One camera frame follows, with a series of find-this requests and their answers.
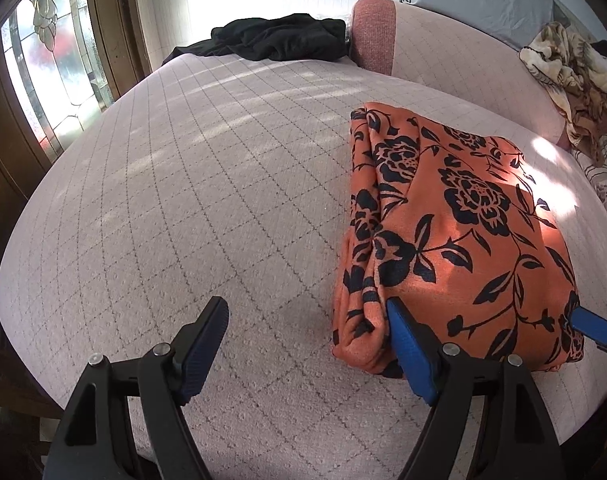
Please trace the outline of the orange black floral cloth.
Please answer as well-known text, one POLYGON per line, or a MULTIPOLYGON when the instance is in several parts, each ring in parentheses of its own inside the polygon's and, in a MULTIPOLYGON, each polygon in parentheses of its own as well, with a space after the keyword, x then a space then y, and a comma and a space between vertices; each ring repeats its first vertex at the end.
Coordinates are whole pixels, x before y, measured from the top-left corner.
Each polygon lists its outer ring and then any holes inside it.
POLYGON ((573 264, 523 152, 401 107, 350 117, 350 216, 333 304, 336 358, 399 377, 386 304, 442 342, 532 370, 583 357, 573 264))

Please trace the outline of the beige brown floral cloth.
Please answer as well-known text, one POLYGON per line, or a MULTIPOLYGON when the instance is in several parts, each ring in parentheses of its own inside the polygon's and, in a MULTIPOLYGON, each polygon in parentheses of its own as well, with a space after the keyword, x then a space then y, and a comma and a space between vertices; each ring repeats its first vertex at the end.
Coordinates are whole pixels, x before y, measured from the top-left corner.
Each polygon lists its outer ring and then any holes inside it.
POLYGON ((607 135, 607 56, 577 32, 550 22, 521 48, 519 59, 564 118, 570 146, 595 166, 604 165, 601 137, 607 135))

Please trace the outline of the pink quilted bed cover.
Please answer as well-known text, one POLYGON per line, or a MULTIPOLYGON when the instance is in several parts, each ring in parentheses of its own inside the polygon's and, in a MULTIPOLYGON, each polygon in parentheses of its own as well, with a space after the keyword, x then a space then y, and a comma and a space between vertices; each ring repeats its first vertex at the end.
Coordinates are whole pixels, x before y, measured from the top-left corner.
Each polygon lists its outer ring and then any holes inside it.
POLYGON ((521 148, 581 302, 606 312, 607 213, 575 160, 530 130, 351 64, 184 55, 57 159, 5 249, 1 324, 50 397, 68 401, 91 354, 142 356, 220 296, 230 324, 184 410, 212 475, 396 478, 427 405, 331 352, 349 117, 367 102, 521 148))

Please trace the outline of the pink bed headboard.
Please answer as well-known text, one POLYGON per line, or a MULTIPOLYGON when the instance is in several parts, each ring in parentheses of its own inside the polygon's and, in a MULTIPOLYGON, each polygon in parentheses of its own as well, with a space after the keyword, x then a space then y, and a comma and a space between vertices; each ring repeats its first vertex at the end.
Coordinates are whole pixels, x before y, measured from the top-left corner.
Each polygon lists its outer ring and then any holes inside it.
POLYGON ((456 96, 569 148, 565 120, 518 53, 454 18, 392 0, 358 0, 350 57, 365 70, 456 96))

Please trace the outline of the stained glass window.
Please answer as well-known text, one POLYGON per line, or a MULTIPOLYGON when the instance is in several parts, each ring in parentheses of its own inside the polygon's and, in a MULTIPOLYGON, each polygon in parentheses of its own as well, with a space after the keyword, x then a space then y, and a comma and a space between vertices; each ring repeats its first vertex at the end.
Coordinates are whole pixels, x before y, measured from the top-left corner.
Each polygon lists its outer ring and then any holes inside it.
POLYGON ((1 39, 18 102, 53 162, 114 102, 89 0, 20 0, 1 39))

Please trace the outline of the black garment on bed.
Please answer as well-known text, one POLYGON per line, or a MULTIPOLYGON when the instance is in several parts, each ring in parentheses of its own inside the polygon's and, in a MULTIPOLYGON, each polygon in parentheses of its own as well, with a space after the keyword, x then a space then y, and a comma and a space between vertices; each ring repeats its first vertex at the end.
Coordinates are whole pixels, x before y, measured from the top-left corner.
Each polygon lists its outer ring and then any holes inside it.
POLYGON ((282 18, 241 18, 212 29, 209 39, 175 47, 164 64, 183 54, 223 56, 235 54, 249 61, 320 60, 336 62, 348 54, 346 23, 307 13, 282 18))

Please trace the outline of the dark wooden door frame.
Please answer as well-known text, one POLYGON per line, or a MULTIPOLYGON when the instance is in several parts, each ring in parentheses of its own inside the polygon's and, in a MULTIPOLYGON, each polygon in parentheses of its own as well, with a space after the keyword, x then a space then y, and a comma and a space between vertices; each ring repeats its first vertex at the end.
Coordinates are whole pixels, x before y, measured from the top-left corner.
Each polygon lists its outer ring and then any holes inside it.
MULTIPOLYGON (((56 160, 51 162, 40 148, 6 67, 1 27, 19 3, 0 0, 0 223, 19 215, 56 160)), ((152 71, 136 0, 89 0, 89 8, 98 54, 115 102, 152 71)))

